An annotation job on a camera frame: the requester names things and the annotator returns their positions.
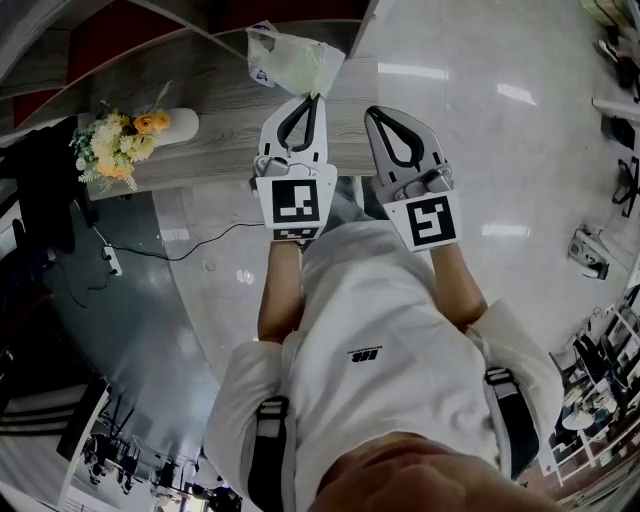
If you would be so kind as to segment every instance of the plastic bag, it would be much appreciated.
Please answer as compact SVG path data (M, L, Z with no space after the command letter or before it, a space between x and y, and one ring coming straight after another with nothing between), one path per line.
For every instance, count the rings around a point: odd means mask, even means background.
M292 94L321 94L333 85L344 53L313 39L281 34L268 21L247 29L249 74L256 82L280 85Z

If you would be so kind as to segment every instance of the glossy tile floor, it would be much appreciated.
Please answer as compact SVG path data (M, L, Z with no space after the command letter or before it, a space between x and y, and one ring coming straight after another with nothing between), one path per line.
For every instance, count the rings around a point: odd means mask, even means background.
M638 214L622 219L611 204L627 155L603 139L590 102L612 83L592 47L600 28L574 0L397 0L381 4L371 31L380 103L431 126L453 165L462 246L487 299L504 298L541 346L559 347L626 281L589 280L567 261L576 227L606 225L629 251L640 247ZM172 256L261 218L246 183L154 199ZM218 379L232 348L255 336L267 247L261 228L239 227L172 264Z
M97 207L98 228L114 245L162 250L151 194L135 194L128 201L105 199ZM123 277L89 293L87 287L102 286L110 267L98 257L99 236L75 207L72 216L76 249L60 254L63 266L45 274L65 331L112 386L110 414L118 395L118 422L135 407L123 433L125 439L136 436L142 443L141 463L159 466L156 453L179 461L196 457L218 384L169 264L120 251ZM86 308L74 303L70 293Z

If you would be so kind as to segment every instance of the person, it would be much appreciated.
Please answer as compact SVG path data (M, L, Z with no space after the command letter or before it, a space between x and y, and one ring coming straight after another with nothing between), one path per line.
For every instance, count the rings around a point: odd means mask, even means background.
M198 500L206 500L209 498L209 490L205 489L201 485L193 484L191 486L191 496Z
M551 359L505 302L488 307L457 244L430 251L432 273L370 186L363 211L352 183L338 181L302 267L297 244L271 244L260 341L230 356L207 424L209 459L249 498L245 436L286 381L298 512L560 510L501 473L483 392L487 361L510 368L543 443L562 404Z
M101 477L105 476L104 467L95 462L89 470L89 481L93 485L100 485Z
M218 487L211 493L208 505L212 512L238 512L242 508L242 500L232 489Z
M131 493L131 489L133 489L133 481L131 480L131 475L125 475L120 488L122 489L122 492L125 494L125 496L129 496L129 494Z
M196 474L192 482L192 494L204 495L220 487L224 482L211 461L201 450L195 465Z

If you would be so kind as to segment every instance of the chair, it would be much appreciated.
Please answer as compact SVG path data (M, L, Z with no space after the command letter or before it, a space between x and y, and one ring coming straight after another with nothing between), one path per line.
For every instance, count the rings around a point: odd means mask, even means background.
M629 166L622 160L618 160L618 188L613 194L612 201L614 204L624 204L627 201L629 205L627 210L622 210L622 216L628 218L633 210L633 205L636 202L636 196L640 194L638 183L638 159L634 156L631 157L631 167L635 166L633 174L629 169Z
M103 419L103 420L106 420L110 425L109 426L109 437L111 439L117 439L118 438L118 436L122 432L122 429L124 428L124 426L129 421L129 418L131 418L131 415L133 414L133 411L135 411L135 408L132 407L131 410L129 411L129 413L125 416L124 421L120 425L118 425L118 423L117 423L117 421L118 421L118 412L120 411L120 403L121 402L122 402L122 395L118 395L118 401L116 402L116 410L114 411L113 416L109 416L109 414L106 412L107 408L111 404L111 398L109 398L109 400L107 401L105 406L102 408L102 411L100 411L100 418Z
M18 190L0 204L0 216L20 200L25 231L34 248L57 247L73 252L75 237L69 204L77 200L87 225L97 221L86 186L78 181L69 142L78 125L70 117L55 126L34 130L8 148L0 148L0 179L16 179Z

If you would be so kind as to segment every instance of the white t-shirt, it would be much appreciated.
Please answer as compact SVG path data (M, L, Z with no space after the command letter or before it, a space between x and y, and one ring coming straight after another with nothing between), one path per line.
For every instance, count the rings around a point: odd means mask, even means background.
M198 471L193 477L193 483L205 489L216 489L222 485L218 481L218 471L213 464L202 455L198 456Z
M234 490L247 496L244 434L283 376L296 411L298 511L338 457L390 432L413 432L499 467L483 345L519 380L540 438L551 434L562 404L551 359L502 302L472 326L474 343L438 311L431 280L388 221L345 224L314 242L304 255L299 330L283 346L237 347L209 418L205 451Z

